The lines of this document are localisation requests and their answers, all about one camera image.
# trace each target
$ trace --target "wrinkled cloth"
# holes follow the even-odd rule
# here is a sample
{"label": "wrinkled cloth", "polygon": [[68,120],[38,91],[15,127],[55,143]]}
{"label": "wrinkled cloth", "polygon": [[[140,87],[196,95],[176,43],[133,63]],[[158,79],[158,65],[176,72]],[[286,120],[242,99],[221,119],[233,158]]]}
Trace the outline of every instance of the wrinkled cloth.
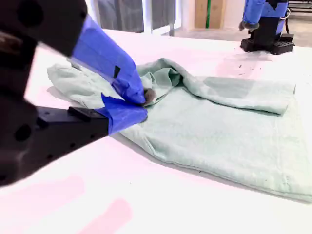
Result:
{"label": "wrinkled cloth", "polygon": [[[148,119],[121,133],[155,158],[207,172],[271,194],[312,202],[312,166],[295,84],[194,77],[160,59],[138,66],[155,100]],[[55,65],[54,86],[88,108],[101,108],[101,92],[120,98],[99,75]]]}

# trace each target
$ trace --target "cable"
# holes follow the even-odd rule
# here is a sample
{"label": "cable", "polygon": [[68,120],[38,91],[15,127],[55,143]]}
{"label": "cable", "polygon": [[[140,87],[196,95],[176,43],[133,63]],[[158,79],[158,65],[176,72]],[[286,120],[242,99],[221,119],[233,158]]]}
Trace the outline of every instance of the cable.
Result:
{"label": "cable", "polygon": [[288,10],[289,14],[286,15],[285,17],[280,17],[281,20],[285,20],[285,19],[287,19],[291,15],[291,11],[290,11],[290,9],[288,7],[287,7],[287,10]]}

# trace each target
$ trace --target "white tabletop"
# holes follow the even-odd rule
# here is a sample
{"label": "white tabletop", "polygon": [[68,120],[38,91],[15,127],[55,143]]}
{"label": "white tabletop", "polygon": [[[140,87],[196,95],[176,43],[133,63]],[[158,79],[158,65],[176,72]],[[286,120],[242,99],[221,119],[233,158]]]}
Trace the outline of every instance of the white tabletop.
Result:
{"label": "white tabletop", "polygon": [[[245,53],[238,42],[108,34],[137,64],[166,57],[193,75],[296,79],[299,100],[312,91],[307,84],[310,48],[273,56]],[[47,67],[65,62],[39,47],[26,98],[36,105],[67,108],[71,103],[55,97],[59,94],[46,73]],[[309,126],[310,109],[302,109]],[[310,234],[311,217],[312,205],[162,164],[119,134],[0,189],[1,234]]]}

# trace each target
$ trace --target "folded fabric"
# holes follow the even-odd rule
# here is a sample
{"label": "folded fabric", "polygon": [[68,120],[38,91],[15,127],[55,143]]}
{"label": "folded fabric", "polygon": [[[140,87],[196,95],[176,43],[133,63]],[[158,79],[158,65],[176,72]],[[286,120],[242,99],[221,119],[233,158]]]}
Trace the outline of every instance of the folded fabric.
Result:
{"label": "folded fabric", "polygon": [[[167,59],[138,66],[156,99],[148,119],[121,133],[155,158],[275,195],[312,202],[309,162],[293,92],[277,81],[194,77]],[[68,98],[101,108],[120,98],[101,76],[55,65],[49,79]]]}

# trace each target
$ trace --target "wooden panel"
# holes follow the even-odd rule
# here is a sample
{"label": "wooden panel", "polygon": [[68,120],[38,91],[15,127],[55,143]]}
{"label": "wooden panel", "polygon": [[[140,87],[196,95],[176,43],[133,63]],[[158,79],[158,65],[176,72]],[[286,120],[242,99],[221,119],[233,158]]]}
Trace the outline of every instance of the wooden panel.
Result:
{"label": "wooden panel", "polygon": [[206,28],[208,0],[196,0],[195,28]]}
{"label": "wooden panel", "polygon": [[210,0],[209,28],[223,28],[226,0]]}

